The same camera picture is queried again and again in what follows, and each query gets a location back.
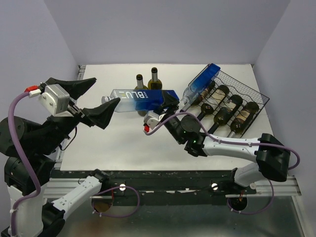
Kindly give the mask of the short blue glass bottle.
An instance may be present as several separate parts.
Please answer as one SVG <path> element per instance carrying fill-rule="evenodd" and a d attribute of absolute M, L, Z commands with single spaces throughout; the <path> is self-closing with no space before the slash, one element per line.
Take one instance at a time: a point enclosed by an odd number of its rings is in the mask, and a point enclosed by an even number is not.
<path fill-rule="evenodd" d="M 191 105 L 201 92 L 203 92 L 218 75 L 220 67 L 216 64 L 208 64 L 187 86 L 183 92 L 179 104 L 183 107 Z"/>

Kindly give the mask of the tall blue glass bottle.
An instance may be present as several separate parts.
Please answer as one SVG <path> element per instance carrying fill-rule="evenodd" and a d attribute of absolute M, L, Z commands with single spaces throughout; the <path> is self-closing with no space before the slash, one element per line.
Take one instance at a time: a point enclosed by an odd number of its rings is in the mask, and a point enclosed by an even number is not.
<path fill-rule="evenodd" d="M 116 98 L 120 102 L 115 108 L 115 112 L 135 112 L 135 111 L 149 111 L 156 110 L 167 99 L 172 97 L 172 102 L 179 103 L 179 98 L 174 90 L 149 90 L 149 89 L 114 89 L 110 96 L 103 96 L 101 103 L 112 101 Z"/>

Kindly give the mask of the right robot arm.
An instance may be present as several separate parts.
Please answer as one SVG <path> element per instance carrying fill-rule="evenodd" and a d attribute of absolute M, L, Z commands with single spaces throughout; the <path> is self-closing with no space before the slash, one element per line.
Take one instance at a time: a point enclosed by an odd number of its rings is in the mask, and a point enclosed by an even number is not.
<path fill-rule="evenodd" d="M 161 120 L 169 133 L 185 151 L 194 157 L 226 156 L 250 161 L 249 165 L 234 168 L 231 177 L 224 187 L 237 194 L 251 183 L 269 179 L 285 182 L 289 170 L 290 149 L 286 148 L 277 138 L 263 133 L 259 138 L 242 139 L 218 137 L 203 128 L 197 117 L 183 112 L 179 120 L 176 116 L 179 100 L 170 94 L 162 94 L 163 103 L 160 111 L 164 113 Z"/>

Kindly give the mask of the green wine bottle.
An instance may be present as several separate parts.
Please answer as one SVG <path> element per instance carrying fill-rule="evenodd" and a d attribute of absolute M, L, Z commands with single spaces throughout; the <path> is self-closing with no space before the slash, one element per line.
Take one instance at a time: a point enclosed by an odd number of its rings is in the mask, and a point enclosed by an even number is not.
<path fill-rule="evenodd" d="M 198 105 L 209 93 L 210 91 L 215 87 L 216 83 L 215 81 L 212 81 L 206 88 L 205 90 L 198 95 L 198 97 L 195 99 L 195 101 L 192 102 L 190 105 L 185 105 L 180 111 L 185 112 L 188 110 L 190 106 L 196 106 Z"/>
<path fill-rule="evenodd" d="M 206 103 L 201 106 L 198 120 L 202 120 L 205 116 L 213 114 L 221 102 L 227 97 L 230 90 L 226 85 L 220 85 L 207 99 Z"/>
<path fill-rule="evenodd" d="M 224 126 L 232 118 L 238 108 L 242 105 L 243 99 L 237 95 L 232 95 L 224 106 L 218 111 L 214 117 L 214 124 L 208 130 L 209 134 L 213 134 L 218 127 Z"/>

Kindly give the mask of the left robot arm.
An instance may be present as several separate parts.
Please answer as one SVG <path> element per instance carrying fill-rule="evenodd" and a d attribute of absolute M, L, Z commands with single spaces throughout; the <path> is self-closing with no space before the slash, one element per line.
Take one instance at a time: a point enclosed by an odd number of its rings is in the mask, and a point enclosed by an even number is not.
<path fill-rule="evenodd" d="M 49 156 L 83 123 L 105 129 L 119 99 L 93 108 L 80 109 L 75 101 L 96 82 L 96 78 L 46 82 L 25 89 L 10 104 L 8 116 L 0 123 L 0 151 L 7 156 L 4 180 L 10 195 L 10 225 L 3 237 L 55 237 L 68 217 L 89 197 L 109 191 L 109 176 L 96 169 L 82 184 L 62 198 L 43 202 L 44 191 L 55 166 Z M 50 112 L 42 124 L 17 117 L 16 105 L 23 98 L 37 97 Z"/>

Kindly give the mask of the green bottle grey foil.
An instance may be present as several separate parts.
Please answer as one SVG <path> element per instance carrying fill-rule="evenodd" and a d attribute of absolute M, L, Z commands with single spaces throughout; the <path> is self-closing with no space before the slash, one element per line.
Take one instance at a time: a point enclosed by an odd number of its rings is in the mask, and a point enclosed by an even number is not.
<path fill-rule="evenodd" d="M 242 134 L 258 110 L 259 106 L 257 103 L 248 102 L 232 121 L 230 125 L 231 131 L 227 137 L 233 138 L 236 134 Z"/>

